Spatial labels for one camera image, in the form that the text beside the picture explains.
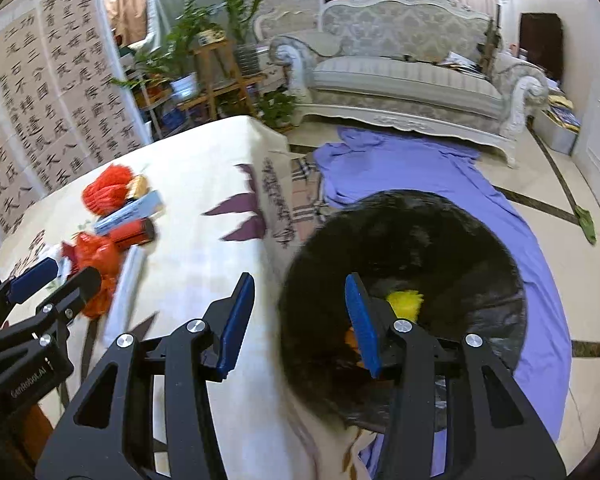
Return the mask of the red plastic bag ball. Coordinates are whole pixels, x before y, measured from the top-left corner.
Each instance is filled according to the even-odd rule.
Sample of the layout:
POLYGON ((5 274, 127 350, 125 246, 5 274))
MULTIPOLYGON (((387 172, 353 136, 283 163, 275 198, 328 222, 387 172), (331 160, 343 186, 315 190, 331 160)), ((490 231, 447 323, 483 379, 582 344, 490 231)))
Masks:
POLYGON ((106 236, 81 231, 72 243, 61 243, 61 255, 70 259, 72 274, 87 266, 99 272, 102 279, 99 292, 86 304, 83 314, 90 320, 107 314, 122 266, 122 257, 114 243, 106 236))

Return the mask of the white sachet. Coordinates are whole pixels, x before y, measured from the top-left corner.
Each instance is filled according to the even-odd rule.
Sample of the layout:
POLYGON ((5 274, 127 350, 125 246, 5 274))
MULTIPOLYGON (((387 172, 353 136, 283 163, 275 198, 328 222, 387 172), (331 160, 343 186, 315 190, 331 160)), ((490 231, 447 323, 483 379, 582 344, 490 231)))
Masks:
POLYGON ((140 245, 132 245, 126 254, 102 333, 102 343, 106 347, 128 328, 145 259, 146 250, 140 245))

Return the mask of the red glitter canister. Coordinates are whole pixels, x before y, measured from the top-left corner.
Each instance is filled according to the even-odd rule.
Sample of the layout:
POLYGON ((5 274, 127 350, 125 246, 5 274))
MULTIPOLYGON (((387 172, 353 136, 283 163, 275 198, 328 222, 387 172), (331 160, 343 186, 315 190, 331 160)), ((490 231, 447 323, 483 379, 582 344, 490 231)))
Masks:
POLYGON ((141 218, 117 226, 107 237, 119 252, 126 252, 133 245, 142 246, 153 242, 156 239, 156 229, 149 218, 141 218))

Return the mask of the red foam fruit net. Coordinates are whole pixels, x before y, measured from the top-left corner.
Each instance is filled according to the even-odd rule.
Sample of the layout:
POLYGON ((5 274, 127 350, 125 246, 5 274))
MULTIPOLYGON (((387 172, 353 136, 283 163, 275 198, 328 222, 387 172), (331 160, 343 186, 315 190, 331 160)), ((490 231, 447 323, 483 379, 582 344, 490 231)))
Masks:
POLYGON ((108 216, 120 209, 128 194, 128 185, 133 179, 127 166, 110 165, 99 177, 87 185, 82 192, 84 206, 99 217, 108 216))

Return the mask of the blue white paper packet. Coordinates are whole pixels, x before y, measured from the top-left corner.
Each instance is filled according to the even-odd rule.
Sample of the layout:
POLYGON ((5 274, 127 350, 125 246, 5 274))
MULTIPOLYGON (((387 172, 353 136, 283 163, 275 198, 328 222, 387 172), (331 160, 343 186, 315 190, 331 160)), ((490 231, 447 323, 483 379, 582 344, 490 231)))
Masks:
POLYGON ((157 191, 151 191, 138 200, 124 205, 119 210, 108 214, 94 223, 94 232, 98 236, 107 235, 118 226, 125 223, 148 218, 162 207, 162 199, 157 191))

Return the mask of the gold label small bottle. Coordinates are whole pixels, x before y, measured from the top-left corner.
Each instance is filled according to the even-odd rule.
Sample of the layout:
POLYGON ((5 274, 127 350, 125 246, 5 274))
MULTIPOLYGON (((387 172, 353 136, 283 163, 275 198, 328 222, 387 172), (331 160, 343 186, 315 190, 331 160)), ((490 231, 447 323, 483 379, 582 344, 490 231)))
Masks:
POLYGON ((147 195, 149 192, 148 180, 142 174, 135 176, 128 184, 128 192, 125 199, 128 202, 134 202, 147 195))

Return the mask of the yellow foam fruit net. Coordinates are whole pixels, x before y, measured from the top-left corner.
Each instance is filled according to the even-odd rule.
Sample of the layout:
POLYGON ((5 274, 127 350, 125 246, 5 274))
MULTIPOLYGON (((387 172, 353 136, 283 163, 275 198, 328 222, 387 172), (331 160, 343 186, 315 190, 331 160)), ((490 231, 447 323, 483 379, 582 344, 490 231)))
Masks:
POLYGON ((424 303, 424 296, 417 290, 396 290, 390 292, 386 301, 398 318, 415 323, 424 303))

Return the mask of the orange printed plastic bag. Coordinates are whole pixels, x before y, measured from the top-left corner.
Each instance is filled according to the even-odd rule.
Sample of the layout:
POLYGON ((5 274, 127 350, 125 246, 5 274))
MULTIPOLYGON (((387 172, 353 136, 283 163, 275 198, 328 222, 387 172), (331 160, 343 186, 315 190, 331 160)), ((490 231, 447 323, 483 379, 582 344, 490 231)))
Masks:
POLYGON ((355 353, 356 365, 358 367, 364 367, 362 353, 360 348, 358 348, 358 340, 356 339, 355 332, 352 327, 350 327, 347 330, 347 333, 344 335, 344 342, 355 353))

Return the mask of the black lined trash bin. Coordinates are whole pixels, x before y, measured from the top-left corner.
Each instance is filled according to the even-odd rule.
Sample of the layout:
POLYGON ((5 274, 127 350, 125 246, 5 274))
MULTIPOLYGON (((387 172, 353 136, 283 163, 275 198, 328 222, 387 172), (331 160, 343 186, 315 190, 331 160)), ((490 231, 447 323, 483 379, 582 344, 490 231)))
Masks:
POLYGON ((509 370, 520 361, 527 298, 518 266, 482 222, 434 193, 380 192, 331 214, 291 263, 278 300, 286 382, 314 415, 383 432, 391 386, 375 380, 347 343, 344 284, 370 296, 414 290, 416 322, 431 335, 486 338, 509 370))

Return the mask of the floral cream tablecloth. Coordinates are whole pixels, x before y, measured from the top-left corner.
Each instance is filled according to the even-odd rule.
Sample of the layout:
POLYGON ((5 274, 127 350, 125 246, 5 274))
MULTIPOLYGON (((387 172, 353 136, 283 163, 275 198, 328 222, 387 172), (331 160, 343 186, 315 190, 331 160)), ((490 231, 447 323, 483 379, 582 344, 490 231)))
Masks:
MULTIPOLYGON (((222 382, 207 385, 223 479, 366 478, 360 452, 372 435, 320 422, 291 394, 280 365, 276 304, 299 247, 289 210, 286 139, 251 117, 236 116, 139 148, 117 165, 143 174, 149 192, 162 199, 149 217, 157 238, 142 246, 146 259, 122 334, 140 341, 168 336, 229 297, 243 273, 254 279, 254 306, 236 366, 222 382)), ((90 172, 27 210, 0 249, 1 281, 45 258, 55 260, 85 219, 82 192, 95 180, 90 172)), ((35 315, 56 289, 45 286, 17 304, 3 327, 35 315)), ((102 343, 108 313, 90 320, 83 310, 71 323, 56 322, 42 336, 32 335, 64 340, 74 370, 0 432, 0 479, 38 479, 36 465, 61 416, 111 346, 102 343)), ((163 385, 155 377, 152 434, 158 479, 172 479, 163 385)))

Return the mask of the calligraphy folding screen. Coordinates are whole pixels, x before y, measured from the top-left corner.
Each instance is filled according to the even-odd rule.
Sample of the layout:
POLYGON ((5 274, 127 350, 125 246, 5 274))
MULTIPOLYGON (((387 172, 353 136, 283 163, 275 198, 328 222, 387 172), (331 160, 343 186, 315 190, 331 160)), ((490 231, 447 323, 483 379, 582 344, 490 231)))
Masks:
POLYGON ((0 248, 26 210, 151 135, 123 76, 104 0, 0 9, 0 248))

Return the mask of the potted plant white pot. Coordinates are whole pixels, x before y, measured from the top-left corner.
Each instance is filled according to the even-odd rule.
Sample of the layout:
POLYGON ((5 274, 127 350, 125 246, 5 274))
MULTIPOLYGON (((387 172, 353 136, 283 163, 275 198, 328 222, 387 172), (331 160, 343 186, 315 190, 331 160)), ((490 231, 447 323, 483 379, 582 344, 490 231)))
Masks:
POLYGON ((196 70, 193 50, 198 44, 197 36, 206 30, 220 30, 215 21, 220 4, 200 6, 196 0, 186 0, 182 13, 158 47, 140 47, 134 54, 134 70, 140 76, 123 79, 110 77, 108 82, 117 87, 132 90, 143 81, 151 84, 174 82, 191 75, 196 70))

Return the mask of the green rag on floor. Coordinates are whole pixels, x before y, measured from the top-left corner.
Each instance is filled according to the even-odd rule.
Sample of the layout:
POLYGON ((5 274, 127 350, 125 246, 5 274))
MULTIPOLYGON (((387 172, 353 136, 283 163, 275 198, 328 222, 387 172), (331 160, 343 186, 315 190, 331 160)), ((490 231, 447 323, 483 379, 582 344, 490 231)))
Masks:
POLYGON ((592 246, 595 246, 597 243, 597 236, 595 231, 595 224, 591 213, 588 210, 580 207, 579 205, 574 206, 573 211, 586 240, 592 246))

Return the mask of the wooden plant stand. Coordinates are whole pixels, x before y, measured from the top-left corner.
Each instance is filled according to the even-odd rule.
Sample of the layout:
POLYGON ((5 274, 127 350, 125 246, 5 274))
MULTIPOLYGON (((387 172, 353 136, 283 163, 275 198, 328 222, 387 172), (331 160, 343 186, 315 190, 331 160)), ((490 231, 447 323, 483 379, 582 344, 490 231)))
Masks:
POLYGON ((256 107, 248 89, 264 79, 261 72, 245 76, 236 61, 233 44, 230 40, 206 44, 193 50, 194 60, 198 64, 198 76, 201 79, 200 93, 196 98, 179 102, 176 106, 182 112, 189 112, 204 105, 211 120, 219 118, 219 105, 216 101, 229 93, 237 93, 238 104, 251 117, 257 116, 256 107))

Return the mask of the purple cloth on floor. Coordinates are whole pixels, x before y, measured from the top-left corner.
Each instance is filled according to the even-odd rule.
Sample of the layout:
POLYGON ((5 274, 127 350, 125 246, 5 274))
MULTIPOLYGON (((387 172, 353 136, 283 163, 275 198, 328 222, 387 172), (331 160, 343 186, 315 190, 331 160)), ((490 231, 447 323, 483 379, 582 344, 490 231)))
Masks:
POLYGON ((526 338, 514 377, 552 438, 558 438, 569 389, 571 340, 562 302, 538 240, 505 196, 476 168, 473 148, 412 136, 342 128, 314 154, 330 206, 380 191, 443 196, 484 223, 518 266, 528 302, 526 338))

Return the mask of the tall green potted plant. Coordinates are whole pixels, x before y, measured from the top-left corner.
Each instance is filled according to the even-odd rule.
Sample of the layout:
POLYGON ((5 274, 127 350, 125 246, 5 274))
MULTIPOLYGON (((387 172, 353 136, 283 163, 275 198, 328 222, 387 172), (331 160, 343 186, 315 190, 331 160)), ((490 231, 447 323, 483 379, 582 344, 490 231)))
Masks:
POLYGON ((223 0, 227 24, 234 39, 234 57, 244 76, 260 72, 257 46, 252 40, 252 22, 264 0, 223 0))

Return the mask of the grey storage box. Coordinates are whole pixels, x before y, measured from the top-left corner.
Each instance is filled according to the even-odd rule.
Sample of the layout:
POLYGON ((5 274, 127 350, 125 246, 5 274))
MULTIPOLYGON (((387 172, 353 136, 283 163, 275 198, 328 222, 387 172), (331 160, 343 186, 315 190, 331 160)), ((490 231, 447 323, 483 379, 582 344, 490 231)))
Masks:
POLYGON ((533 129, 551 150, 570 155, 581 124, 570 100, 561 94, 550 94, 546 107, 535 115, 533 129))

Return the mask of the grey ornate sofa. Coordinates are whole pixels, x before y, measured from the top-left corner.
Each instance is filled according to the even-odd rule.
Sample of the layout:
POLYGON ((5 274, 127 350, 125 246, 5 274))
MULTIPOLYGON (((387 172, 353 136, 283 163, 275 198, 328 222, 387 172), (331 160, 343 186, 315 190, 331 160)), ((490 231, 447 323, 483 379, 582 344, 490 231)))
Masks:
POLYGON ((516 162, 548 98, 543 71, 501 46, 498 18, 457 0, 332 0, 317 25, 270 42, 292 122, 349 119, 472 142, 516 162))

